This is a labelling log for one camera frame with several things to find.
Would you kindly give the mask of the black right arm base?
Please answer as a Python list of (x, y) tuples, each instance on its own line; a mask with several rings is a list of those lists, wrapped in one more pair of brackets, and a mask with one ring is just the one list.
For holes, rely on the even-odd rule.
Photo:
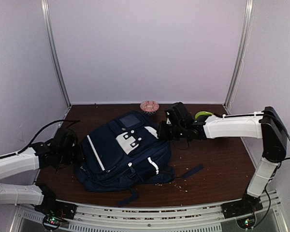
[(221, 205), (221, 210), (225, 219), (252, 214), (254, 210), (262, 209), (263, 206), (260, 196), (254, 197), (249, 195), (247, 192), (243, 194), (241, 199), (233, 202), (223, 203)]

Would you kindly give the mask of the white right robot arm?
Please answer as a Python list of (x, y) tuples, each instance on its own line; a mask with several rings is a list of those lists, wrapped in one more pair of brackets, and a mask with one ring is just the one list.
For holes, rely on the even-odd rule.
[(246, 189), (246, 197), (238, 203), (241, 213), (249, 213), (256, 205), (278, 165), (286, 158), (287, 132), (271, 106), (262, 111), (242, 115), (217, 115), (201, 111), (192, 115), (185, 105), (176, 102), (165, 109), (166, 120), (159, 123), (157, 135), (165, 140), (206, 140), (226, 137), (261, 139), (263, 152)]

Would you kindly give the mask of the navy blue student backpack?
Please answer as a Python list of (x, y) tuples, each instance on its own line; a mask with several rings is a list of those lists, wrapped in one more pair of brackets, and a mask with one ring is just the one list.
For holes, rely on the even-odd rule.
[(119, 201), (126, 206), (138, 199), (139, 184), (163, 184), (177, 179), (169, 166), (170, 141), (157, 136), (157, 126), (138, 111), (130, 111), (101, 125), (80, 143), (84, 161), (73, 172), (87, 191), (130, 190)]

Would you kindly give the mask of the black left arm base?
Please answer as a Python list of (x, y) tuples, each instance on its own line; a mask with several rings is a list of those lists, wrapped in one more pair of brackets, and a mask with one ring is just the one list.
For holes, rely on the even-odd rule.
[(36, 186), (43, 195), (42, 203), (34, 206), (36, 211), (60, 219), (74, 219), (77, 205), (58, 201), (56, 194), (46, 184), (36, 184)]

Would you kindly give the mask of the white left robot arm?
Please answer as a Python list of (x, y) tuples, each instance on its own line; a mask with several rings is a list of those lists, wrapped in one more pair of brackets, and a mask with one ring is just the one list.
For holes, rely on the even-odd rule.
[[(46, 142), (30, 143), (22, 150), (0, 156), (0, 181), (27, 171), (41, 170), (60, 165), (67, 166), (83, 161), (76, 133), (60, 128)], [(0, 204), (31, 204), (54, 215), (60, 210), (55, 193), (46, 184), (12, 185), (0, 182)]]

